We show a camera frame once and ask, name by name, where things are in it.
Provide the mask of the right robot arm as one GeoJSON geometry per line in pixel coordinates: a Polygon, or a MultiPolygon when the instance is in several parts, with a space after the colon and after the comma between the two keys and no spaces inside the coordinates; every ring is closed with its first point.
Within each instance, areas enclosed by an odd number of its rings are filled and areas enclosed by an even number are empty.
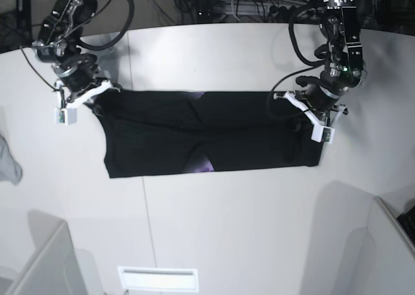
{"type": "Polygon", "coordinates": [[[135,4],[134,0],[126,2],[128,13],[122,29],[103,45],[91,45],[81,39],[84,26],[103,11],[97,0],[57,0],[52,12],[43,20],[38,38],[30,49],[40,62],[50,64],[57,76],[51,85],[58,101],[54,110],[56,123],[73,124],[77,121],[78,107],[92,108],[99,95],[122,91],[122,85],[98,76],[101,69],[96,52],[113,47],[130,28],[135,4]]]}

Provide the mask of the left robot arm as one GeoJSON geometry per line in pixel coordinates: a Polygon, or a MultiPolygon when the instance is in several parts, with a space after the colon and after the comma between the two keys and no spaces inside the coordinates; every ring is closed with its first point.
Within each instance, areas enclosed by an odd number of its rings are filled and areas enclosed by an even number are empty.
{"type": "Polygon", "coordinates": [[[346,105],[339,101],[349,90],[361,85],[366,74],[356,1],[309,0],[291,14],[288,30],[292,48],[306,66],[292,76],[302,90],[280,93],[273,88],[266,101],[271,117],[289,120],[304,115],[314,129],[330,132],[340,117],[349,114],[346,105]],[[319,28],[326,39],[315,50],[315,61],[301,53],[294,31],[298,16],[311,9],[322,11],[319,28]],[[277,116],[272,113],[272,99],[286,100],[297,109],[297,113],[277,116]]]}

